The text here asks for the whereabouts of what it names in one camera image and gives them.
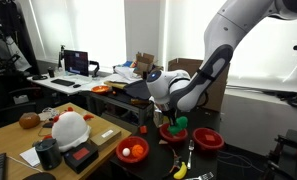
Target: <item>window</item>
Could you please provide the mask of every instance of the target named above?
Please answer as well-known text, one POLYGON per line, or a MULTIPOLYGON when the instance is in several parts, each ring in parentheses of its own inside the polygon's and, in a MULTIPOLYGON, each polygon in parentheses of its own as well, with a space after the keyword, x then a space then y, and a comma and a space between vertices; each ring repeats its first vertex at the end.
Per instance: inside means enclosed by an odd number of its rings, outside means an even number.
MULTIPOLYGON (((162 61, 204 58, 204 31, 226 0, 166 0, 162 61)), ((297 20, 266 18, 238 45, 228 85, 297 92, 297 20)))
POLYGON ((58 62, 60 46, 86 51, 109 68, 126 61, 123 0, 21 0, 38 60, 58 62))

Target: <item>orange bowl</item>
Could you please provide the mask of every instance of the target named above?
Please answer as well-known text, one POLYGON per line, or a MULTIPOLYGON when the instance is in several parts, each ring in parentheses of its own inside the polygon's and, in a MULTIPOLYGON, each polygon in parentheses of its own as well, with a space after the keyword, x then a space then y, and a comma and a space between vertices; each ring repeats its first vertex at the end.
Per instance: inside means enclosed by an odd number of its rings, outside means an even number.
POLYGON ((169 131, 168 131, 168 127, 169 127, 169 123, 163 124, 160 128, 159 128, 159 133, 160 135, 168 142, 180 142, 183 141, 187 138, 188 136, 188 132, 186 129, 181 130, 179 133, 177 133, 176 135, 172 135, 169 131))
POLYGON ((138 136, 130 136, 122 140, 116 148, 116 154, 118 159, 126 163, 139 162, 148 155, 148 152, 149 152, 149 145, 147 141, 138 136), (140 145, 143 148, 142 149, 143 151, 141 152, 140 156, 135 157, 131 152, 133 150, 133 147, 137 147, 138 145, 140 145), (130 150, 130 154, 128 156, 123 155, 123 150, 125 148, 128 148, 130 150))
POLYGON ((97 94, 106 94, 109 91, 109 86, 106 86, 106 85, 95 86, 91 89, 91 91, 97 94))
POLYGON ((202 150, 216 151, 224 146, 224 139, 222 136, 216 131, 208 128, 195 129, 192 137, 202 150))

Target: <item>plate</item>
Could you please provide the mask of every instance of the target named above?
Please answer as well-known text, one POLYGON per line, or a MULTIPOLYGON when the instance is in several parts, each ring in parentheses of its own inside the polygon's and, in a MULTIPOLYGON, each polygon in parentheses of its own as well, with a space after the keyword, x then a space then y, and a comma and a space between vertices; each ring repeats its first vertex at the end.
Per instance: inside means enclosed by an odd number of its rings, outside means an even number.
POLYGON ((109 91, 109 86, 95 86, 91 89, 91 91, 97 94, 106 94, 109 91))

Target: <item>utensil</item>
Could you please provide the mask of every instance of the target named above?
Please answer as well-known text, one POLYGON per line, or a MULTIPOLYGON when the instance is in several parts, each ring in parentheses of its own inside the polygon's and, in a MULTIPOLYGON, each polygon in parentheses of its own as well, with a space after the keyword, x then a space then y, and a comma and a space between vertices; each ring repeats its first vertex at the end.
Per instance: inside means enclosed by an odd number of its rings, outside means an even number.
POLYGON ((190 169, 191 168, 191 153, 194 150, 195 145, 194 145, 194 141, 190 140, 189 142, 189 159, 188 159, 188 163, 187 163, 187 168, 190 169))
POLYGON ((188 178, 188 179, 184 179, 184 180, 208 180, 208 179, 211 179, 213 177, 214 177, 214 175, 212 174, 212 172, 209 172, 209 173, 206 173, 204 175, 201 175, 201 176, 198 176, 198 177, 195 177, 195 178, 188 178))

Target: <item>black cup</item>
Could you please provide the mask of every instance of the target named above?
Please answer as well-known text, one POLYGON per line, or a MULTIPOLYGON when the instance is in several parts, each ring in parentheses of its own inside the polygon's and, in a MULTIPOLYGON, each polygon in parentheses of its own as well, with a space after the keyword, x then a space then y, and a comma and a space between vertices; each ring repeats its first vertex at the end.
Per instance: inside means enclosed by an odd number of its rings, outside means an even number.
POLYGON ((55 77, 55 71, 52 68, 48 68, 49 77, 55 77))
POLYGON ((62 157, 56 139, 48 138, 34 144, 41 166, 51 170, 59 166, 62 157))

